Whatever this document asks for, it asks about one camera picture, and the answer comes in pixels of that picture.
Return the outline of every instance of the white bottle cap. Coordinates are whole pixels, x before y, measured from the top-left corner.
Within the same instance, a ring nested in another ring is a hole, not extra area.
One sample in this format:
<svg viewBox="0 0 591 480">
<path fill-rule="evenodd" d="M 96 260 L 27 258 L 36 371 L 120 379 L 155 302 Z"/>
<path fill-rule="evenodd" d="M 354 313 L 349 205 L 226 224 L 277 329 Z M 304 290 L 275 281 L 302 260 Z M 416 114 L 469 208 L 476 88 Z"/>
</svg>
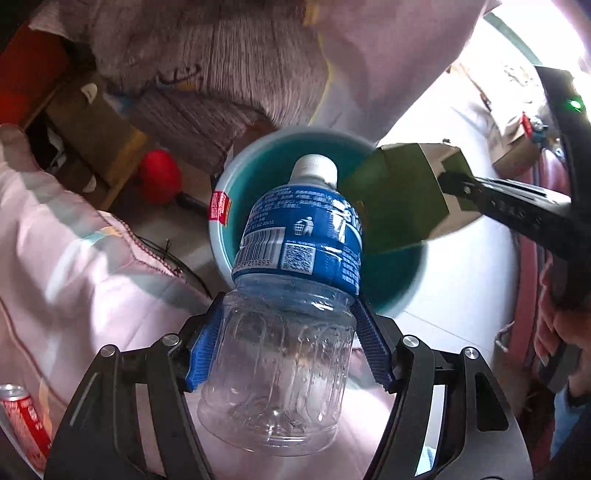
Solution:
<svg viewBox="0 0 591 480">
<path fill-rule="evenodd" d="M 336 190 L 336 165 L 324 155 L 304 155 L 295 162 L 290 183 L 296 183 L 301 177 L 315 177 Z"/>
</svg>

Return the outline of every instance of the barcode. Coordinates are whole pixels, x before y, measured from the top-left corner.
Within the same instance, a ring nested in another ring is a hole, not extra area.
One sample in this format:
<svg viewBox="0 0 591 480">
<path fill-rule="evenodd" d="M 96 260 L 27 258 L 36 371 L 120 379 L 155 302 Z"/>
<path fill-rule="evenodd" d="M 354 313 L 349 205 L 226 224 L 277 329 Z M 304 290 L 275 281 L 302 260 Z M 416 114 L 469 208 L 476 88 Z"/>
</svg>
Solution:
<svg viewBox="0 0 591 480">
<path fill-rule="evenodd" d="M 242 237 L 233 273 L 245 268 L 277 268 L 285 227 L 263 228 Z"/>
</svg>

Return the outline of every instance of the blue gripper pad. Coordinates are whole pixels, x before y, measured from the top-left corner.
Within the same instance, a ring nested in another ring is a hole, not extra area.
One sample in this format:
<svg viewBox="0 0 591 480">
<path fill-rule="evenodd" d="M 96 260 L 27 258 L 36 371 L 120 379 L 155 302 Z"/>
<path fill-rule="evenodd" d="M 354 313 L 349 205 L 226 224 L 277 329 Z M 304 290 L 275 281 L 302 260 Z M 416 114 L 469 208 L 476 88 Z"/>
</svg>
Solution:
<svg viewBox="0 0 591 480">
<path fill-rule="evenodd" d="M 185 377 L 187 389 L 192 392 L 200 383 L 207 380 L 209 367 L 215 353 L 217 336 L 223 318 L 223 309 L 217 308 L 210 314 L 210 319 L 193 345 L 188 345 L 189 371 Z"/>
</svg>

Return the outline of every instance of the blue bottle label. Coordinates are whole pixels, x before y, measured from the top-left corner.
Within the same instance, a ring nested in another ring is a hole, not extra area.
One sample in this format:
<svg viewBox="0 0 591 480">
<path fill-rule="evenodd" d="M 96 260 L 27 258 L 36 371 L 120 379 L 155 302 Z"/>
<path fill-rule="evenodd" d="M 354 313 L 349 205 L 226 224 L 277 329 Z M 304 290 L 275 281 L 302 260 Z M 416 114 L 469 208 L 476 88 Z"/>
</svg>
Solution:
<svg viewBox="0 0 591 480">
<path fill-rule="evenodd" d="M 284 185 L 254 205 L 232 278 L 274 273 L 307 278 L 359 294 L 361 223 L 338 192 Z"/>
</svg>

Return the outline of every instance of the qr code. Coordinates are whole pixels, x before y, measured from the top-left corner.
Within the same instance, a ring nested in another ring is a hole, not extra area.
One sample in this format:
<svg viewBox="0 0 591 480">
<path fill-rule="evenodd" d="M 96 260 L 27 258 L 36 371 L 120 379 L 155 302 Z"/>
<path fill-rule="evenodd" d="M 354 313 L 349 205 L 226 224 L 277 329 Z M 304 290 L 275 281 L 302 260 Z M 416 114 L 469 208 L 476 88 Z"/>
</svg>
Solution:
<svg viewBox="0 0 591 480">
<path fill-rule="evenodd" d="M 316 249 L 307 245 L 285 244 L 281 269 L 312 275 Z"/>
</svg>

